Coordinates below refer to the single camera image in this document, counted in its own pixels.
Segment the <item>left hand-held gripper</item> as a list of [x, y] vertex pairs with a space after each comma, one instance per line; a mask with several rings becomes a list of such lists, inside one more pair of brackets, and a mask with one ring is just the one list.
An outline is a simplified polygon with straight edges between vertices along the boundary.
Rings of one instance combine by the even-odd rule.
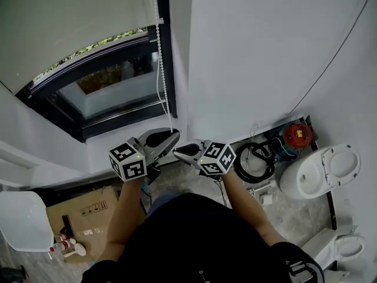
[[150, 185], [161, 174], [156, 160], [166, 156], [180, 139], [177, 129], [151, 129], [131, 137], [108, 153], [113, 171], [123, 182], [146, 178]]

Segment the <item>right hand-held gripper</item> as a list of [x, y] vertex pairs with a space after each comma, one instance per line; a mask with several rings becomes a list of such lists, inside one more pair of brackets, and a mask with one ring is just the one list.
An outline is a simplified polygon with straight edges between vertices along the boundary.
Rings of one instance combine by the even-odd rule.
[[202, 139], [193, 139], [176, 146], [173, 155], [190, 166], [198, 166], [207, 176], [226, 174], [236, 159], [229, 143]]

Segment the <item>white roller blind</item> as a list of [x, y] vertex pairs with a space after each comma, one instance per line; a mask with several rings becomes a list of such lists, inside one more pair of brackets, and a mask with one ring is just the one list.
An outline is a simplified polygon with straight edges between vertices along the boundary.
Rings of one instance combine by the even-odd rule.
[[153, 0], [0, 0], [0, 82], [17, 93], [65, 57], [155, 23]]

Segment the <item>person's right forearm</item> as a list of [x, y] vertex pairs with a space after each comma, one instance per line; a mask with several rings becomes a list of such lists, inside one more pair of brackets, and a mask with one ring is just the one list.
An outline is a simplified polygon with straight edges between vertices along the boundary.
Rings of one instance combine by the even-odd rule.
[[233, 170], [222, 176], [223, 184], [232, 209], [249, 223], [270, 246], [287, 242], [267, 218], [261, 204], [248, 193], [241, 179]]

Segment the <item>person's left forearm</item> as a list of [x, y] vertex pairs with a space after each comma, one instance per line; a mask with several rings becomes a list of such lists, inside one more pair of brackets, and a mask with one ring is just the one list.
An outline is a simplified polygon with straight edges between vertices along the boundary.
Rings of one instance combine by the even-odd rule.
[[107, 240], [100, 261], [118, 261], [123, 250], [140, 223], [140, 193], [144, 179], [124, 182], [117, 206], [108, 226]]

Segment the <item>black framed window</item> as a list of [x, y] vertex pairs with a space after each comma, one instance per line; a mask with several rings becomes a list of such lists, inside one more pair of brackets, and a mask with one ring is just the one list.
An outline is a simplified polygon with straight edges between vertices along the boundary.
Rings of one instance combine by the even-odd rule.
[[176, 116], [169, 0], [153, 0], [155, 23], [73, 58], [14, 93], [80, 142], [161, 116]]

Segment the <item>white toilet brush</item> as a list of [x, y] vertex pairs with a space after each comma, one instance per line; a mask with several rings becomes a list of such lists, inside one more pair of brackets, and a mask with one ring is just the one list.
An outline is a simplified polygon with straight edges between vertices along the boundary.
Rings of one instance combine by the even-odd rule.
[[277, 181], [275, 179], [272, 179], [267, 184], [253, 189], [253, 191], [258, 192], [258, 191], [261, 191], [261, 190], [266, 189], [268, 187], [275, 187], [275, 186], [277, 186]]

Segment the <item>person's dark shirt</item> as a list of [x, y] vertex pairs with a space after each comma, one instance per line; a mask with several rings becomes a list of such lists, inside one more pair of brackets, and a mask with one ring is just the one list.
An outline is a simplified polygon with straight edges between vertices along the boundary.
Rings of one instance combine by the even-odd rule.
[[291, 283], [287, 261], [316, 263], [290, 242], [268, 245], [222, 204], [186, 193], [139, 225], [118, 261], [97, 262], [81, 283]]

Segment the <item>printed cardboard box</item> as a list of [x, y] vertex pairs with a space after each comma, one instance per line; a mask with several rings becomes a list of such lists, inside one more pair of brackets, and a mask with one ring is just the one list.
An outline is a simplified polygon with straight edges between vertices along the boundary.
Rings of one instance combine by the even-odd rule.
[[[83, 245], [92, 260], [98, 262], [119, 196], [113, 187], [105, 187], [48, 207], [46, 212], [53, 233], [57, 235], [62, 228], [72, 229], [69, 237]], [[144, 219], [141, 208], [139, 225]]]

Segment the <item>red vacuum cleaner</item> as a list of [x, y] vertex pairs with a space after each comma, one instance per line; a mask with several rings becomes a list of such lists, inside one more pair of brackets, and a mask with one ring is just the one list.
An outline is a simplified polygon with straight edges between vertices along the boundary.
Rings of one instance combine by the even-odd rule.
[[297, 158], [313, 140], [312, 129], [306, 123], [290, 123], [272, 137], [272, 149], [282, 160]]

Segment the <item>green outdoor bushes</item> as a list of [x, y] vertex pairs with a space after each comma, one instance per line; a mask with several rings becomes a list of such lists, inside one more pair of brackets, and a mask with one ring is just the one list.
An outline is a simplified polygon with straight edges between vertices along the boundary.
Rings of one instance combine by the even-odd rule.
[[79, 51], [76, 51], [75, 53], [73, 53], [73, 54], [71, 54], [71, 55], [63, 58], [62, 60], [56, 62], [55, 64], [53, 64], [52, 66], [50, 66], [49, 68], [47, 68], [46, 70], [44, 70], [42, 73], [40, 73], [38, 76], [36, 76], [32, 80], [32, 82], [36, 83], [43, 76], [45, 76], [48, 73], [50, 73], [53, 69], [57, 68], [60, 65], [63, 65], [64, 63], [68, 62], [69, 60], [71, 60], [73, 58], [77, 58], [79, 55], [81, 55], [81, 54], [83, 54], [85, 52], [91, 51], [94, 48], [103, 46], [103, 45], [108, 44], [110, 42], [114, 42], [114, 41], [120, 40], [122, 38], [129, 37], [129, 36], [132, 36], [132, 35], [135, 35], [135, 34], [140, 34], [140, 33], [146, 32], [146, 31], [147, 31], [146, 27], [144, 27], [144, 28], [138, 28], [138, 29], [134, 29], [134, 30], [131, 30], [131, 31], [123, 32], [123, 33], [117, 34], [115, 36], [108, 37], [108, 38], [106, 38], [104, 40], [95, 42], [95, 43], [93, 43], [93, 44], [91, 44], [91, 45], [89, 45], [87, 47], [84, 47], [84, 48], [80, 49]]

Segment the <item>white round toilet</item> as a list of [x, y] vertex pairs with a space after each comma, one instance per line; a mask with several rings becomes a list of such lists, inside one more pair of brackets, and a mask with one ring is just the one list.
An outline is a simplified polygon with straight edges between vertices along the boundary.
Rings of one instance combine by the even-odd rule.
[[360, 168], [361, 156], [354, 146], [328, 146], [289, 165], [279, 187], [292, 199], [314, 199], [352, 182]]

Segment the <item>clear bottle red cap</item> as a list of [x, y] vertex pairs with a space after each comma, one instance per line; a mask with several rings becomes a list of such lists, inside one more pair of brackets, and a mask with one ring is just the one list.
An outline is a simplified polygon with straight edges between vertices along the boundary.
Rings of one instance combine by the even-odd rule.
[[77, 241], [74, 238], [65, 239], [63, 241], [57, 242], [50, 247], [51, 252], [71, 252], [74, 250], [74, 245]]

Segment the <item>white ceramic basin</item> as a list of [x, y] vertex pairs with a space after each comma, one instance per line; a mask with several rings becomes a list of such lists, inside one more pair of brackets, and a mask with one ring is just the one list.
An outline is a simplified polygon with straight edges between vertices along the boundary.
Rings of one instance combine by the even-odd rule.
[[0, 232], [19, 252], [49, 252], [54, 243], [46, 206], [31, 191], [0, 192]]

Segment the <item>white toilet with cistern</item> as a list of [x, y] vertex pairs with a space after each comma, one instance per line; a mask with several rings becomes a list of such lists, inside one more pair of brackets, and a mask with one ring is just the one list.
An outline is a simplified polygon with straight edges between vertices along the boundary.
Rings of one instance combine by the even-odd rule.
[[366, 248], [365, 238], [357, 232], [358, 225], [340, 226], [336, 230], [323, 228], [301, 249], [325, 270], [334, 262], [349, 262]]

